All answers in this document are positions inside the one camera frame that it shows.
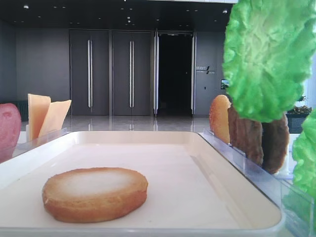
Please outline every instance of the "reflective floor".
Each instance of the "reflective floor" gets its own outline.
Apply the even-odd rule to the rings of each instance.
[[[209,129],[209,120],[183,116],[152,117],[152,116],[68,116],[63,127],[68,131],[192,131],[203,132]]]

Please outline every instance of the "door handle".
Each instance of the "door handle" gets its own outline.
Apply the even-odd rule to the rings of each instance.
[[[90,105],[91,105],[91,108],[93,107],[93,41],[90,40],[90,73],[91,73],[91,76],[90,76],[90,95],[91,95],[91,99],[90,99]]]
[[[134,41],[132,41],[132,108],[134,108],[134,69],[135,69],[135,61],[134,61]]]
[[[132,108],[132,41],[129,42],[129,107]]]
[[[88,107],[91,108],[91,44],[88,40]]]

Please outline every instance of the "cheese slice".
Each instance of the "cheese slice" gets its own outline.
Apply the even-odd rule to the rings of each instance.
[[[70,104],[71,100],[50,103],[39,137],[62,129]]]
[[[39,137],[40,129],[47,114],[50,97],[28,94],[29,104],[29,140]]]

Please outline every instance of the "ceiling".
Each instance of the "ceiling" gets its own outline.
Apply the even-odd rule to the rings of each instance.
[[[216,32],[225,31],[232,6],[149,0],[0,0],[0,19],[16,27]]]

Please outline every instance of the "white tray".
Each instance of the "white tray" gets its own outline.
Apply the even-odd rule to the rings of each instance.
[[[58,222],[45,212],[41,189],[49,177],[102,166],[144,174],[144,205],[94,224]],[[192,132],[73,132],[0,164],[0,236],[266,237],[283,223],[281,210]]]

